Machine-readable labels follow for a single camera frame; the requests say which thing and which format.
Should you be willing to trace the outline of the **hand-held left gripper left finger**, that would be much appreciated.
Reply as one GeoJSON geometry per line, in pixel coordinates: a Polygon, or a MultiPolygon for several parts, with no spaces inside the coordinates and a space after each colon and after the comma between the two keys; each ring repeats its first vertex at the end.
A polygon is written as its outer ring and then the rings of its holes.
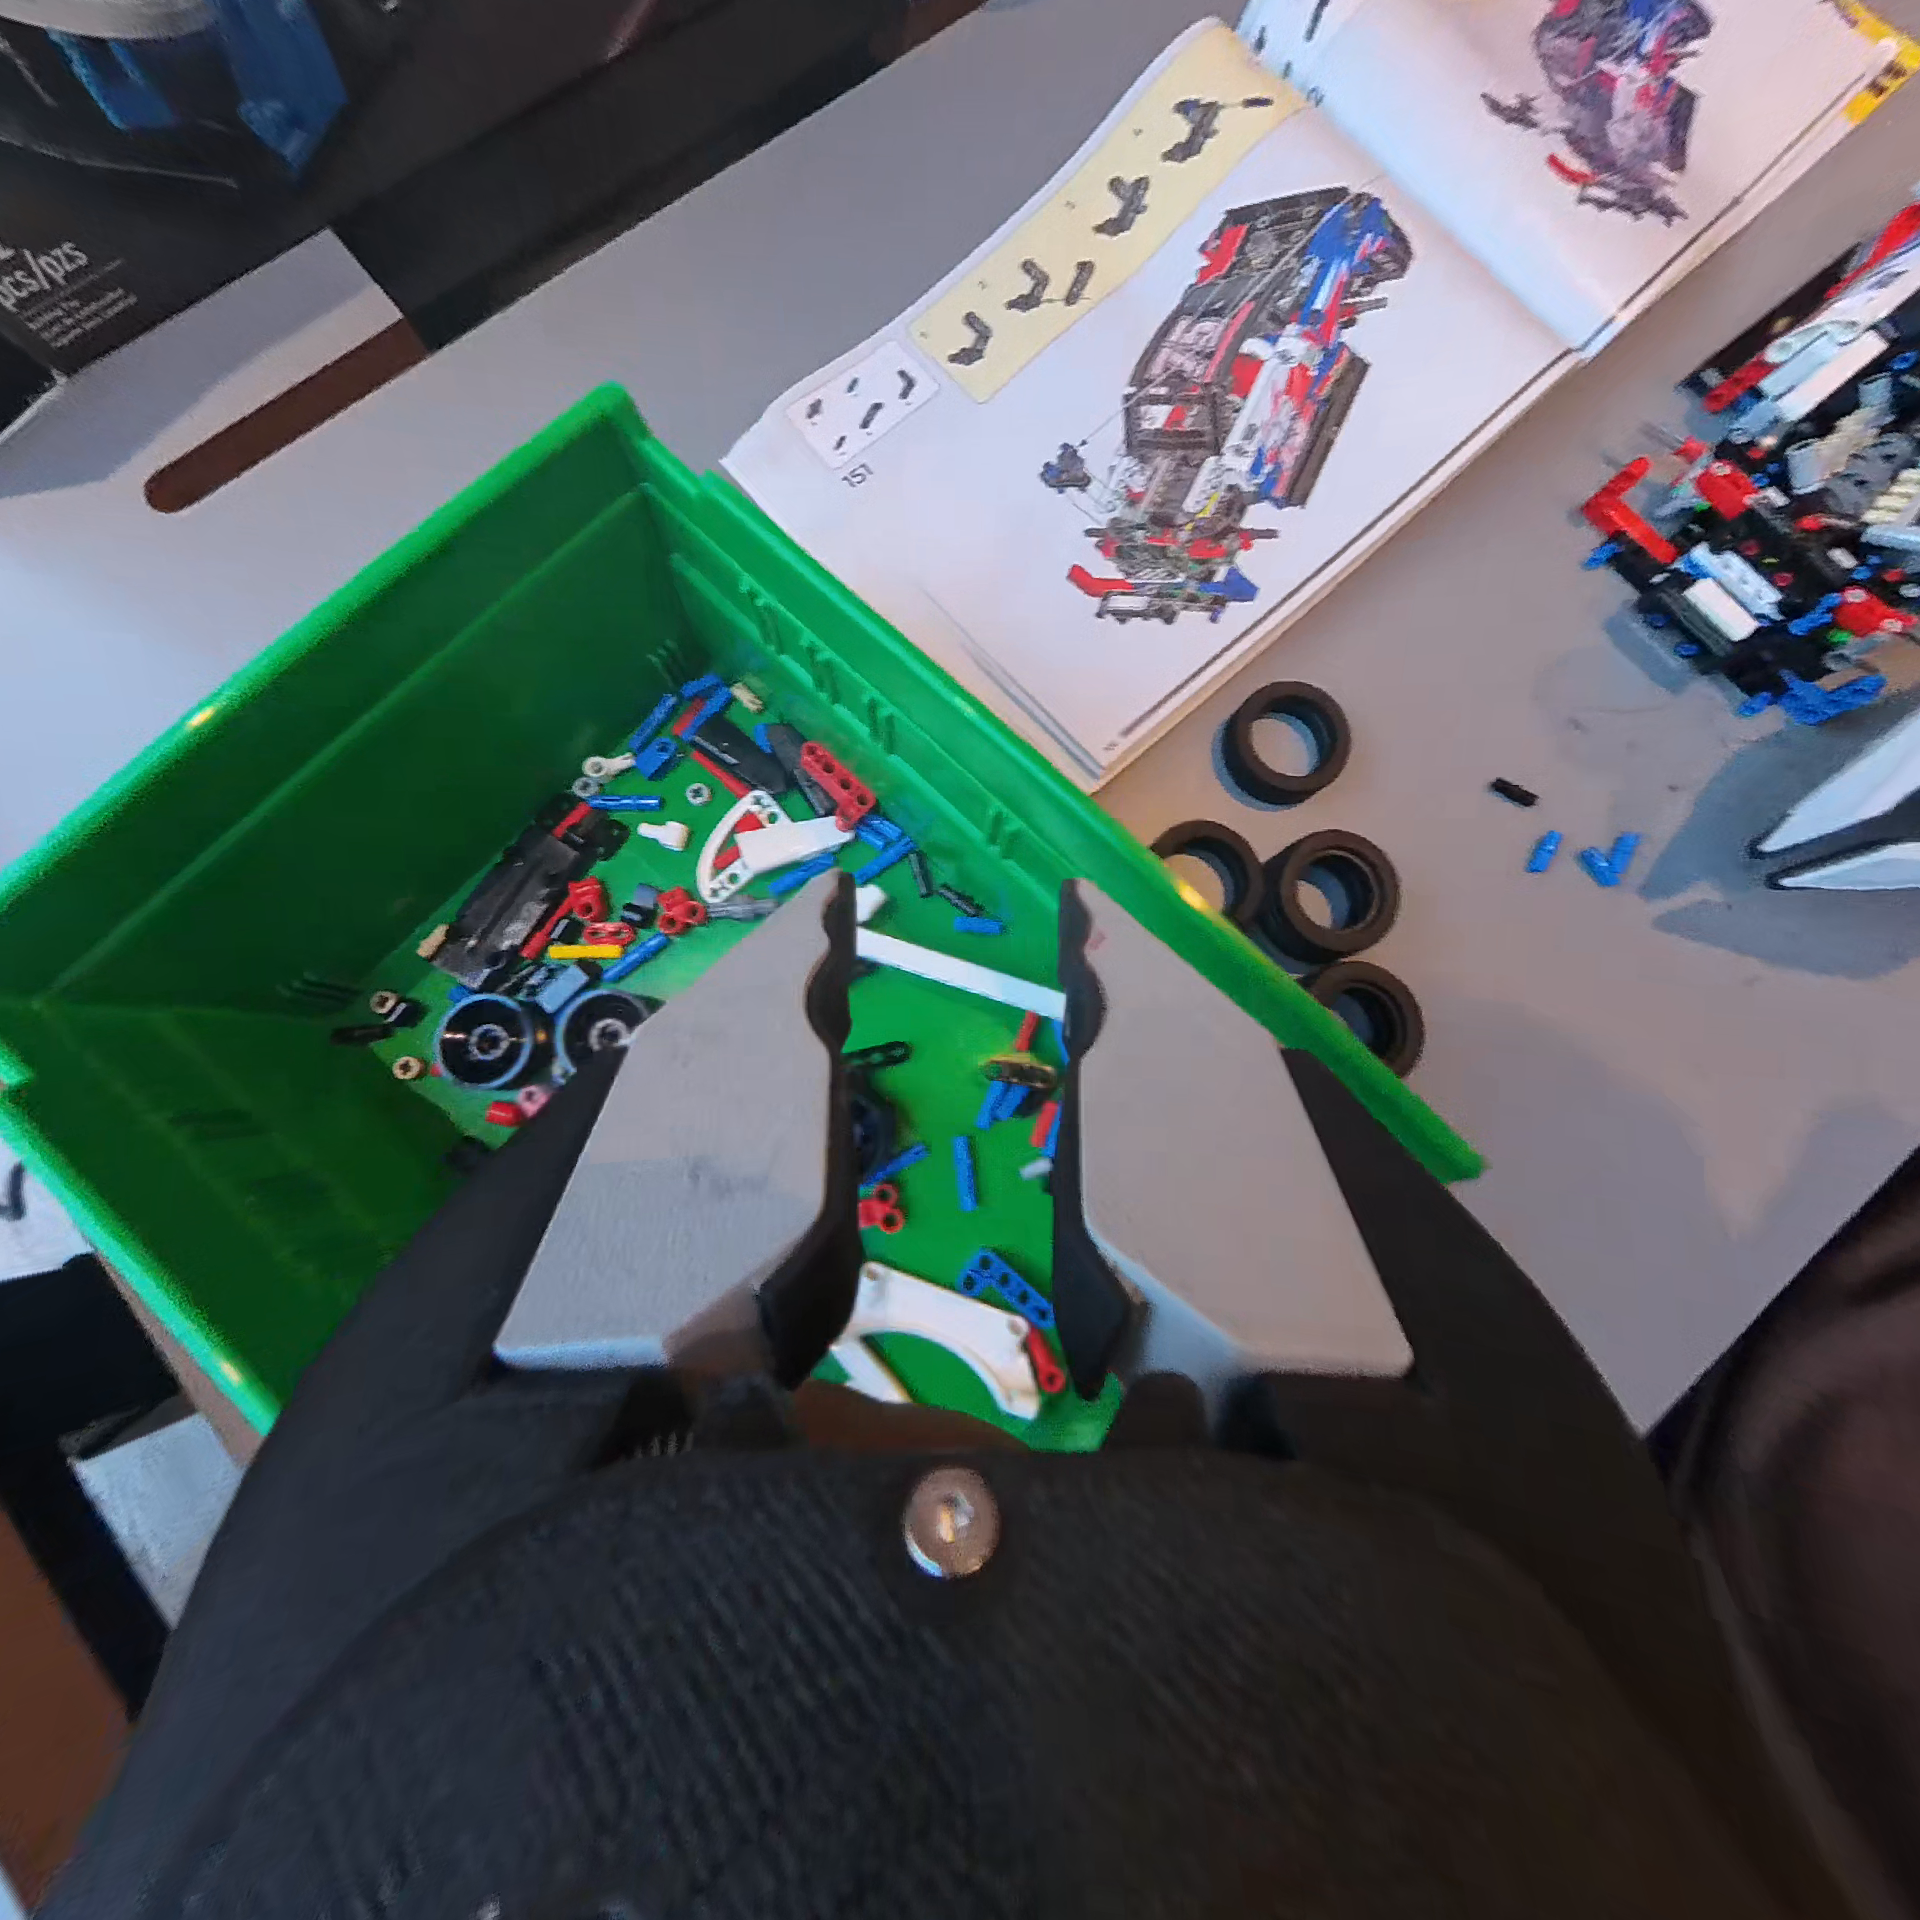
{"type": "Polygon", "coordinates": [[[862,1261],[855,884],[829,870],[640,1027],[496,1332],[522,1372],[797,1385],[862,1261]]]}

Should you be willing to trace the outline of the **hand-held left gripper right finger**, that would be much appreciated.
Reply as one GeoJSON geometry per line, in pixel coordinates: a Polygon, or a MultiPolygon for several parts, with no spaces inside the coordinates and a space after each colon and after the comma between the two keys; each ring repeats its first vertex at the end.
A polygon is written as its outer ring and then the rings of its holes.
{"type": "Polygon", "coordinates": [[[1277,1037],[1089,880],[1062,884],[1058,974],[1049,1283],[1071,1388],[1401,1379],[1408,1338],[1277,1037]]]}

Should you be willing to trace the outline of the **brick model race car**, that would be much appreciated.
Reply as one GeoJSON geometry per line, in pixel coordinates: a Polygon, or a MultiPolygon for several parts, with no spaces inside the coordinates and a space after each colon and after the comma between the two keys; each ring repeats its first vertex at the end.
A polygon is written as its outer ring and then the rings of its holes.
{"type": "Polygon", "coordinates": [[[1917,204],[1682,385],[1696,435],[1582,506],[1585,569],[1744,713],[1818,724],[1878,700],[1865,662],[1914,641],[1917,204]]]}

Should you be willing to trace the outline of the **pile of brick parts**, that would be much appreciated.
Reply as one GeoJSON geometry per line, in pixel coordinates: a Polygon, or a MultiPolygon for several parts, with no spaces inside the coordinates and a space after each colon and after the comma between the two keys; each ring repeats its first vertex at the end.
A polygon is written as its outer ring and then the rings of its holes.
{"type": "MultiPolygon", "coordinates": [[[[526,1131],[569,1076],[557,1076],[559,1013],[594,987],[665,1003],[824,873],[855,884],[859,926],[1054,987],[1054,892],[1023,877],[979,836],[950,840],[935,801],[958,781],[919,752],[829,734],[821,705],[786,698],[766,675],[714,675],[662,694],[570,786],[527,806],[511,840],[469,882],[432,902],[373,974],[363,1016],[334,1029],[455,1129],[448,1162],[469,1170],[526,1131]],[[799,781],[813,738],[874,795],[874,813],[832,858],[749,877],[736,829],[826,818],[799,781]],[[434,1065],[445,1010],[507,995],[546,1010],[553,1061],[514,1092],[455,1089],[434,1065]]],[[[867,1075],[897,1109],[901,1145],[880,1179],[855,1188],[864,1261],[954,1290],[977,1249],[993,1251],[1050,1300],[1050,1150],[1061,1131],[1062,1022],[851,963],[848,1081],[867,1075]]],[[[912,1403],[987,1419],[1032,1450],[1089,1450],[1119,1392],[1071,1392],[1056,1329],[1026,1338],[1042,1413],[1000,1414],[971,1372],[910,1336],[874,1340],[912,1403]]]]}

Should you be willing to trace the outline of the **green plastic bin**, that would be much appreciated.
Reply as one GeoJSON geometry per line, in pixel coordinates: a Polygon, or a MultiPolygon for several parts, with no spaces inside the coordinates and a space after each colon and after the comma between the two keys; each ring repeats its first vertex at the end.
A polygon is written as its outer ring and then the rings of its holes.
{"type": "Polygon", "coordinates": [[[253,1433],[376,1272],[505,1145],[505,1092],[414,1085],[417,953],[534,827],[619,906],[691,890],[569,781],[742,682],[928,867],[882,931],[1050,982],[1094,882],[1441,1182],[1483,1154],[1126,829],[605,386],[281,635],[5,876],[5,1142],[253,1433]]]}

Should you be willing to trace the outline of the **grey desk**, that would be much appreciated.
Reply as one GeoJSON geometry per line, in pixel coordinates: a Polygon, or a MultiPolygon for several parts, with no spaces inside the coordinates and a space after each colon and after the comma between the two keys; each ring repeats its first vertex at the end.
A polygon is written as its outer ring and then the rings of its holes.
{"type": "MultiPolygon", "coordinates": [[[[322,235],[74,378],[5,442],[5,860],[592,386],[623,385],[709,466],[1207,12],[985,6],[178,514],[149,506],[150,473],[370,336],[384,297],[322,235]]],[[[1470,1206],[1637,1425],[1913,1150],[1914,933],[1893,897],[1773,897],[1742,870],[1789,755],[1837,732],[1783,742],[1653,680],[1575,509],[1678,378],[1913,182],[1909,84],[1102,792],[1141,836],[1217,812],[1272,848],[1298,822],[1227,801],[1215,730],[1269,680],[1345,702],[1328,816],[1401,864],[1411,1081],[1485,1153],[1470,1206]],[[1566,844],[1527,876],[1547,829],[1566,844]],[[1577,853],[1621,833],[1634,864],[1600,890],[1577,853]]]]}

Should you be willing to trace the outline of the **black rubber tyre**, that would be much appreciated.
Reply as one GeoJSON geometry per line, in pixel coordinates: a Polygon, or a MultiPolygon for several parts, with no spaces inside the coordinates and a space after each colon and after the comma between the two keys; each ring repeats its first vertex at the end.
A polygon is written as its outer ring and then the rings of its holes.
{"type": "Polygon", "coordinates": [[[1269,682],[1250,690],[1215,736],[1219,781],[1269,810],[1296,810],[1323,794],[1347,765],[1352,730],[1338,702],[1305,682],[1269,682]],[[1298,763],[1264,750],[1264,732],[1287,736],[1298,763]]]}
{"type": "Polygon", "coordinates": [[[1169,869],[1181,900],[1250,933],[1264,913],[1266,882],[1258,854],[1233,827],[1198,818],[1175,822],[1150,844],[1169,869]]]}
{"type": "Polygon", "coordinates": [[[1355,1043],[1398,1078],[1406,1078],[1421,1061],[1424,1009],[1392,969],[1347,957],[1301,977],[1301,987],[1336,1022],[1344,1022],[1355,1043]]]}
{"type": "Polygon", "coordinates": [[[1360,833],[1319,829],[1262,864],[1264,938],[1288,961],[1319,968],[1376,947],[1401,914],[1401,877],[1360,833]]]}

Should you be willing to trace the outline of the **white wheel arch panel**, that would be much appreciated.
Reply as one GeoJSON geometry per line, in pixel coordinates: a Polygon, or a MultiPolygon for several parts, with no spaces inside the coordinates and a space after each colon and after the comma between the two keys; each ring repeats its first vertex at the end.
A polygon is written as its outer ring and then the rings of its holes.
{"type": "Polygon", "coordinates": [[[1042,1390],[1026,1349],[1031,1332],[1031,1323],[1016,1313],[935,1288],[882,1261],[864,1261],[856,1272],[851,1315],[829,1346],[829,1358],[856,1395],[906,1406],[912,1397],[877,1353],[874,1340],[915,1338],[959,1361],[1000,1414],[1032,1422],[1042,1413],[1042,1390]]]}

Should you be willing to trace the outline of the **long white brick beam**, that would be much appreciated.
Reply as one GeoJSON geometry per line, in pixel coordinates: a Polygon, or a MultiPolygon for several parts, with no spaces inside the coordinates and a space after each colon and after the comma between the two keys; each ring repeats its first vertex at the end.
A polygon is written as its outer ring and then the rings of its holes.
{"type": "Polygon", "coordinates": [[[929,986],[1016,1009],[1023,1016],[1050,1022],[1065,1020],[1065,995],[1056,987],[910,945],[896,934],[877,933],[870,926],[855,929],[855,957],[864,964],[901,972],[929,986]]]}

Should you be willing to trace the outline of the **white curved brick panel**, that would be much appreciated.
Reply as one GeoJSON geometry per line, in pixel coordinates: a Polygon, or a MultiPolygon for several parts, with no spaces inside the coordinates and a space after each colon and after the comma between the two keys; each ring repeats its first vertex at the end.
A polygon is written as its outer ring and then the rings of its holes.
{"type": "Polygon", "coordinates": [[[856,835],[832,816],[810,820],[762,822],[752,833],[736,829],[736,851],[749,877],[766,877],[797,869],[810,860],[835,858],[856,835]]]}

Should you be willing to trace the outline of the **open instruction booklet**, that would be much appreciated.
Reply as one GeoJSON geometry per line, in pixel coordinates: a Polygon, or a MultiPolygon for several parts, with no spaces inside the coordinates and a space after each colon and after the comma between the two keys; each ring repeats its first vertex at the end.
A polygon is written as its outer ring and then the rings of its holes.
{"type": "Polygon", "coordinates": [[[1248,5],[725,468],[1097,788],[1913,74],[1885,5],[1248,5]]]}

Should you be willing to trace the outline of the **black cardboard toy box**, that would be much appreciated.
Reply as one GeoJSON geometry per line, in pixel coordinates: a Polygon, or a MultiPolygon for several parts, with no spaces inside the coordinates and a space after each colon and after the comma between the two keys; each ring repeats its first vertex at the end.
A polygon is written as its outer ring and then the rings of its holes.
{"type": "Polygon", "coordinates": [[[322,5],[5,3],[5,430],[269,252],[346,105],[322,5]]]}

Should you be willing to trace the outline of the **dark brown table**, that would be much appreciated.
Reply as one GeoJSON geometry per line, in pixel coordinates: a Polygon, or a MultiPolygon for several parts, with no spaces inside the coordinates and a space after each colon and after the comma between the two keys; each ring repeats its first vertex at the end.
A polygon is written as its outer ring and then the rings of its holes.
{"type": "Polygon", "coordinates": [[[625,5],[605,65],[334,225],[397,314],[376,365],[422,363],[973,12],[625,5]]]}

